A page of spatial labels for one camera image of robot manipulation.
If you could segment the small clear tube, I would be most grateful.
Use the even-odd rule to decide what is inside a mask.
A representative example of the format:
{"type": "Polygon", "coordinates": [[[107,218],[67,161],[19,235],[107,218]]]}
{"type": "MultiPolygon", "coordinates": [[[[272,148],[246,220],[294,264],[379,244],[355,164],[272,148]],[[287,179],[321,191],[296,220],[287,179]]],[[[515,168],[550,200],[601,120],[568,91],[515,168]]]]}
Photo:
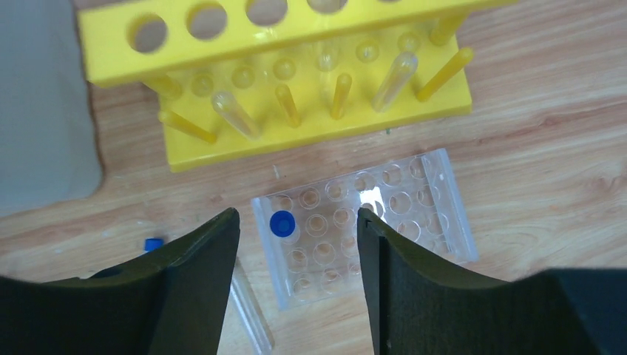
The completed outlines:
{"type": "Polygon", "coordinates": [[[231,92],[216,92],[211,97],[213,110],[248,139],[258,139],[261,129],[231,92]]]}

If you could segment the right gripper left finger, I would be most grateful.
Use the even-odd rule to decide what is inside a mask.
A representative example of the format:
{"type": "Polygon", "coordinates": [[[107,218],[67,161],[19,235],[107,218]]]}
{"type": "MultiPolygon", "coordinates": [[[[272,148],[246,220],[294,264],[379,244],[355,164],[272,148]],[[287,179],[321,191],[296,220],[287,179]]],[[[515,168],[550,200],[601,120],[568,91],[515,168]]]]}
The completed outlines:
{"type": "Polygon", "coordinates": [[[1,278],[3,354],[215,354],[240,240],[229,208],[86,279],[1,278]]]}

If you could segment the clear glass test tube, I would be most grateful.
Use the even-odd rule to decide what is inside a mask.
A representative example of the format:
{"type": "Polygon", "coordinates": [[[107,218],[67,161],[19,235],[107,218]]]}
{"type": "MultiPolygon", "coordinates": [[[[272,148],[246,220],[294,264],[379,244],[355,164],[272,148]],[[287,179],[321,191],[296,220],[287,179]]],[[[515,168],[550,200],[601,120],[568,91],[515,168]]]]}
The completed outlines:
{"type": "Polygon", "coordinates": [[[372,108],[376,112],[388,110],[417,68],[418,57],[415,53],[402,52],[397,55],[371,102],[372,108]]]}

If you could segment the blue cap tube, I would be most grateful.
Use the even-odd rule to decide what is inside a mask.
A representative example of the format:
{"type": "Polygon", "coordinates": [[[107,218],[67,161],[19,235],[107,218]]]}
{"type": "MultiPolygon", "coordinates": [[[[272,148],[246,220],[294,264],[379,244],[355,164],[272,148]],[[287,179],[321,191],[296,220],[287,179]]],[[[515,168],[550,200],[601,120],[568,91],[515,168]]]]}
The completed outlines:
{"type": "Polygon", "coordinates": [[[255,354],[271,354],[274,338],[238,257],[232,273],[230,295],[255,354]]]}
{"type": "Polygon", "coordinates": [[[272,214],[269,228],[277,237],[290,237],[296,230],[296,221],[290,211],[279,210],[272,214]]]}
{"type": "Polygon", "coordinates": [[[143,251],[144,252],[151,252],[154,251],[158,248],[160,248],[161,246],[163,246],[165,244],[164,239],[162,238],[147,238],[144,240],[143,243],[143,251]]]}

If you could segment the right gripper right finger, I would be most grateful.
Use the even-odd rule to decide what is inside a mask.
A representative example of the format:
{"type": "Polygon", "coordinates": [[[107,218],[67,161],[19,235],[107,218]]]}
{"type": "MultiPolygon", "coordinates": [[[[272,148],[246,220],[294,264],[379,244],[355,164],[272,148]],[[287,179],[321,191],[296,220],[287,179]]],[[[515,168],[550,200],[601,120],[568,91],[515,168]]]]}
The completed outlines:
{"type": "Polygon", "coordinates": [[[624,354],[626,270],[549,268],[506,282],[403,237],[361,208],[376,354],[624,354]]]}

